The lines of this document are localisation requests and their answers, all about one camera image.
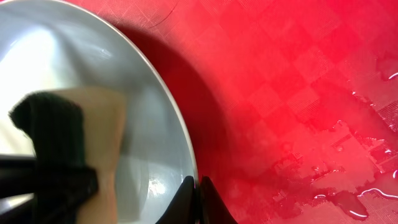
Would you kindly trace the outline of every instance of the red table surface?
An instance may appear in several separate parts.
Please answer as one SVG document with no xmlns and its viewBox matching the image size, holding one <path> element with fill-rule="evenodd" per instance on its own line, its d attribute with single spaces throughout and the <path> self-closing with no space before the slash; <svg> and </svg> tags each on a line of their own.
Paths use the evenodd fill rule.
<svg viewBox="0 0 398 224">
<path fill-rule="evenodd" d="M 71 2 L 152 62 L 236 221 L 398 223 L 398 1 Z"/>
</svg>

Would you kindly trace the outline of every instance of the white plate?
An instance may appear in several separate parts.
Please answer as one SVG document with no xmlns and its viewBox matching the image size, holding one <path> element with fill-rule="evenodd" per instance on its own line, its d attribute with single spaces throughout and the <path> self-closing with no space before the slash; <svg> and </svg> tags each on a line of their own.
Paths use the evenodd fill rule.
<svg viewBox="0 0 398 224">
<path fill-rule="evenodd" d="M 116 177 L 120 223 L 155 223 L 187 175 L 197 179 L 187 128 L 142 52 L 96 15 L 61 1 L 0 4 L 0 153 L 32 154 L 8 111 L 36 90 L 99 85 L 128 96 Z"/>
</svg>

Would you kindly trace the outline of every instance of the checkered pattern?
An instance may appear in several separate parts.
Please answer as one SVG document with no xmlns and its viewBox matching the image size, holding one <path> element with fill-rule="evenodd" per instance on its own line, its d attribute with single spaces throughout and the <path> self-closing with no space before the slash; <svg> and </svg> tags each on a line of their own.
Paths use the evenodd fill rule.
<svg viewBox="0 0 398 224">
<path fill-rule="evenodd" d="M 330 203 L 291 204 L 300 186 L 281 192 L 275 183 L 342 167 L 314 186 L 355 191 L 374 172 L 398 167 L 396 156 L 378 157 L 388 146 L 350 131 L 365 104 L 358 100 L 379 113 L 364 129 L 384 122 L 397 131 L 398 77 L 389 77 L 398 72 L 398 1 L 71 2 L 120 28 L 158 69 L 200 174 L 214 180 L 239 223 L 357 223 Z M 364 223 L 398 222 L 397 202 L 361 200 L 370 213 Z M 284 219 L 281 201 L 297 214 Z"/>
</svg>

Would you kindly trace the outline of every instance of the black object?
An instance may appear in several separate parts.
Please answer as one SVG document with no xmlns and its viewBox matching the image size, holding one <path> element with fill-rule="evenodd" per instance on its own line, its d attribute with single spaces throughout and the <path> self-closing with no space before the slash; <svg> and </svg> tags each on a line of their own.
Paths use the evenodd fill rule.
<svg viewBox="0 0 398 224">
<path fill-rule="evenodd" d="M 35 193 L 35 197 L 0 215 L 0 223 L 70 223 L 80 205 L 98 191 L 89 168 L 37 168 L 34 158 L 0 157 L 0 198 Z"/>
<path fill-rule="evenodd" d="M 237 224 L 209 177 L 201 185 L 188 176 L 156 224 Z"/>
</svg>

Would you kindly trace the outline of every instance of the sponge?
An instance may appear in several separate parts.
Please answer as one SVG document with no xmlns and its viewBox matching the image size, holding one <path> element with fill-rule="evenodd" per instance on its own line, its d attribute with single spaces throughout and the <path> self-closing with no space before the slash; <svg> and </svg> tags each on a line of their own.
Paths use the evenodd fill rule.
<svg viewBox="0 0 398 224">
<path fill-rule="evenodd" d="M 32 139 L 38 166 L 95 169 L 98 193 L 80 207 L 77 224 L 117 223 L 114 176 L 126 119 L 122 94 L 100 87 L 34 93 L 10 117 Z"/>
</svg>

